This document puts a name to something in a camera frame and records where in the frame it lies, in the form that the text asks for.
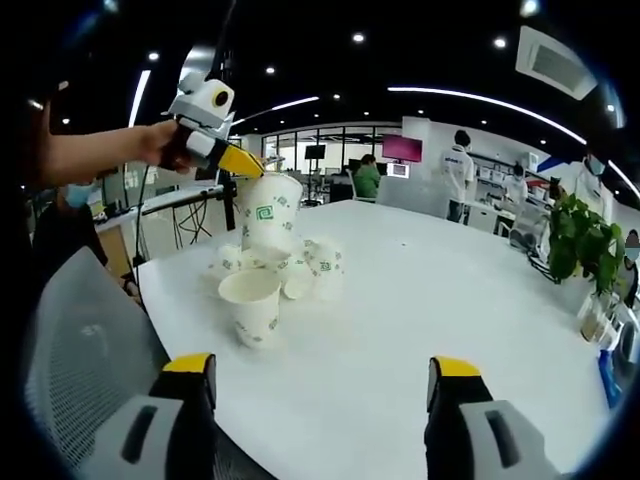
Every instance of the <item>chair backrest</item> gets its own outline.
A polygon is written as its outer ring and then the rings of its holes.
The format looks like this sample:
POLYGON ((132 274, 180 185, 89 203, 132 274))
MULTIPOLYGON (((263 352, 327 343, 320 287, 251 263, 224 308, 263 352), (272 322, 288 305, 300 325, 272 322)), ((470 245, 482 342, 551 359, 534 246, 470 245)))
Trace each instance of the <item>chair backrest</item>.
POLYGON ((353 183, 353 173, 351 173, 350 169, 347 169, 347 175, 349 175, 349 183, 351 183, 351 191, 353 192, 353 198, 358 198, 358 194, 356 193, 356 185, 353 183))
POLYGON ((417 180, 383 176, 376 203, 411 212, 431 213, 426 185, 417 180))
POLYGON ((483 232, 493 233, 497 220, 497 212, 490 212, 481 208, 471 207, 468 225, 478 230, 482 230, 483 232))

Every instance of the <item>human hand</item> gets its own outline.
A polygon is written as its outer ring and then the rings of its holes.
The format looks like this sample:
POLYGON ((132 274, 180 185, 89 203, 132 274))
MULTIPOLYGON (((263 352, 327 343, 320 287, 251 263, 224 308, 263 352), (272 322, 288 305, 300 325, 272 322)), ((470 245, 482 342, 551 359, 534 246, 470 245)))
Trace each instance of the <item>human hand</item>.
MULTIPOLYGON (((140 156, 141 160, 154 167, 159 166, 162 160, 163 149, 178 130, 175 120, 165 120, 148 127, 143 127, 140 156)), ((178 173, 187 173, 191 166, 191 158, 185 154, 178 154, 174 160, 175 170, 178 173)))

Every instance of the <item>glass wall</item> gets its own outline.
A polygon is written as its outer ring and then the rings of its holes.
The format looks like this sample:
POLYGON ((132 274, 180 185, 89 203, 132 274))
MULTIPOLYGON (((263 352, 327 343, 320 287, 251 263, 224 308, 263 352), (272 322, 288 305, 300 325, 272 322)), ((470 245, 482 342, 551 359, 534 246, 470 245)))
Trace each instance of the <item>glass wall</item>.
POLYGON ((322 129, 300 130, 262 137, 262 156, 269 158, 278 155, 281 162, 267 166, 269 171, 293 170, 303 174, 319 169, 322 174, 339 173, 349 160, 359 161, 363 155, 371 153, 380 163, 392 159, 382 156, 384 135, 402 135, 398 126, 336 126, 322 129), (325 158, 313 161, 305 160, 305 151, 311 145, 325 145, 325 158))

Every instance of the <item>white paper cup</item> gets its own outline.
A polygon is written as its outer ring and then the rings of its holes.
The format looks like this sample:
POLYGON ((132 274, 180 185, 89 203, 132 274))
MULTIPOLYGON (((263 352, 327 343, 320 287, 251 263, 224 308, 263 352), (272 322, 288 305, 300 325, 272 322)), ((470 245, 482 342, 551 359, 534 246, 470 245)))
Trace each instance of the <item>white paper cup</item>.
POLYGON ((309 293, 314 284, 314 276, 302 253, 294 253, 287 259, 267 265, 282 282, 282 292, 297 300, 309 293))
POLYGON ((315 277, 313 293, 322 300, 338 300, 344 284, 344 254, 330 240, 305 241, 305 258, 315 277))
POLYGON ((293 234, 302 185, 280 173, 266 173, 248 192, 244 204, 242 249, 253 249, 260 260, 281 260, 294 252, 293 234))
POLYGON ((244 250, 240 255, 240 270, 251 270, 253 268, 263 268, 266 264, 258 258, 256 252, 250 248, 244 250))
POLYGON ((242 251, 237 245, 223 245, 218 249, 217 259, 213 264, 212 274, 222 280, 239 272, 242 267, 242 251))
POLYGON ((244 270, 225 278, 218 293, 229 305, 242 343, 251 348, 273 345, 278 325, 280 280, 266 269, 244 270))

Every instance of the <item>ceiling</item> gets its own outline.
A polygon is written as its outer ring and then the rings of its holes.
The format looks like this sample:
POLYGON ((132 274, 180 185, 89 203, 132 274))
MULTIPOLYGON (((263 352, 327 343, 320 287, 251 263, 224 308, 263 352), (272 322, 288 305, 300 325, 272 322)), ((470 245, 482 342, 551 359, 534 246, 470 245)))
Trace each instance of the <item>ceiling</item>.
MULTIPOLYGON (((637 118, 631 115, 637 112, 632 105, 635 99, 626 94, 635 79, 619 80, 622 77, 613 69, 602 67, 602 60, 609 60, 606 54, 615 48, 614 40, 624 43, 627 35, 631 42, 634 30, 625 28, 624 22, 631 27, 632 20, 621 15, 622 10, 603 12, 584 2, 578 7, 572 2, 542 3, 541 14, 524 19, 519 1, 238 0, 223 48, 223 75, 236 92, 236 118, 309 96, 320 100, 268 112, 237 125, 234 132, 268 133, 342 121, 399 122, 402 116, 417 116, 423 110, 434 121, 484 129, 567 160, 578 161, 584 155, 584 147, 573 138, 504 107, 451 96, 392 93, 387 88, 457 90, 509 102, 554 120, 586 138, 596 155, 613 159, 633 182, 640 183, 640 159, 625 143, 628 132, 638 131, 637 118), (581 31, 571 27, 576 14, 585 27, 581 31), (602 33, 602 25, 609 20, 616 25, 615 38, 592 34, 602 33), (600 86, 609 85, 607 78, 615 80, 628 113, 623 130, 611 128, 611 113, 606 111, 610 97, 605 99, 604 94, 610 90, 596 88, 578 101, 516 72, 523 24, 579 51, 601 76, 600 86), (354 43, 355 32, 361 32, 365 41, 354 43), (493 46, 497 36, 506 39, 506 48, 493 46), (275 74, 265 73, 268 66, 275 68, 275 74), (339 101, 333 99, 335 93, 340 94, 339 101)), ((62 46, 52 68, 58 79, 70 82, 54 100, 54 122, 60 131, 126 125, 140 71, 145 68, 152 74, 138 123, 159 119, 175 95, 180 67, 191 46, 217 43, 229 1, 108 0, 104 5, 97 1, 87 9, 71 2, 58 12, 63 17, 60 24, 66 26, 51 33, 52 41, 62 46), (150 51, 159 53, 157 62, 147 60, 150 51), (62 118, 70 123, 62 125, 62 118)), ((611 169, 605 182, 620 192, 624 203, 640 203, 611 169)))

